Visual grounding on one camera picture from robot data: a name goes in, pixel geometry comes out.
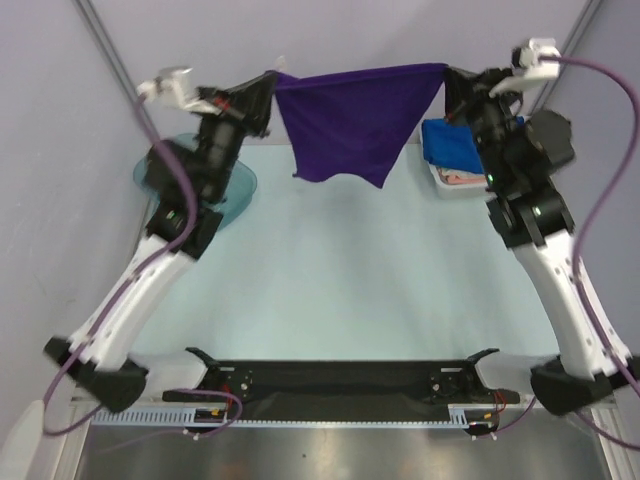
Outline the purple microfiber towel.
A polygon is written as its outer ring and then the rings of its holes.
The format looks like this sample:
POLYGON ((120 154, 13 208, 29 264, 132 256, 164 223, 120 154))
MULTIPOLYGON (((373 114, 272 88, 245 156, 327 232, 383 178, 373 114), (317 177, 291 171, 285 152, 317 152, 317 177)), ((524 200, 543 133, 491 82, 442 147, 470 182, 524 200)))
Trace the purple microfiber towel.
POLYGON ((305 78, 280 73, 275 98, 294 176, 320 183, 348 174, 382 188, 446 68, 422 63, 305 78))

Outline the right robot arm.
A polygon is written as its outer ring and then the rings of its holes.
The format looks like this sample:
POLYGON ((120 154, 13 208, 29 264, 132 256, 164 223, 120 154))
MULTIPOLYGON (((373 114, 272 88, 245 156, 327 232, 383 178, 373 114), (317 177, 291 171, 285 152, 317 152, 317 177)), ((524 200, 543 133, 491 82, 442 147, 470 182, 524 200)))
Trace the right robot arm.
POLYGON ((460 377, 463 395, 484 401, 498 388, 534 395, 555 416, 597 403, 639 378, 639 357, 608 322, 576 252, 575 223, 552 181, 575 158, 568 119, 539 110, 519 122, 519 88, 492 90, 512 74, 448 67, 445 119, 469 126, 487 182, 489 219, 529 276, 551 323, 555 357, 488 350, 460 377))

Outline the blue towel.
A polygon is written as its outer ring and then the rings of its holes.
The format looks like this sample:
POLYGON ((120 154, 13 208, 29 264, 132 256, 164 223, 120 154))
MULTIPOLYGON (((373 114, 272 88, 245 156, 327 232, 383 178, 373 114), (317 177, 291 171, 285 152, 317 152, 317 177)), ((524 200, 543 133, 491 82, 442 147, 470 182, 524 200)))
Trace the blue towel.
POLYGON ((423 157, 429 164, 473 174, 483 173, 468 126, 452 126, 443 119, 425 119, 420 133, 423 157))

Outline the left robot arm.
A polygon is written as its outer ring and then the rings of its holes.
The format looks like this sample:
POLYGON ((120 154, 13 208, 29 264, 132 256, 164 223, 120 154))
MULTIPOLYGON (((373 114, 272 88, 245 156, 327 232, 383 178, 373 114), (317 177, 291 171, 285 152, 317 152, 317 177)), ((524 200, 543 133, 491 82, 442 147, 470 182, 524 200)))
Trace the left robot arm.
POLYGON ((112 413, 144 396, 208 400, 220 388, 217 362, 198 348, 151 356, 134 356, 131 348, 170 287, 196 264, 219 230, 244 140, 269 134, 278 74, 268 70, 223 89, 191 88, 189 72, 167 69, 142 83, 137 104, 160 100, 198 116, 195 148, 147 133, 151 148, 144 181, 158 205, 134 256, 90 319, 44 347, 61 373, 112 413))

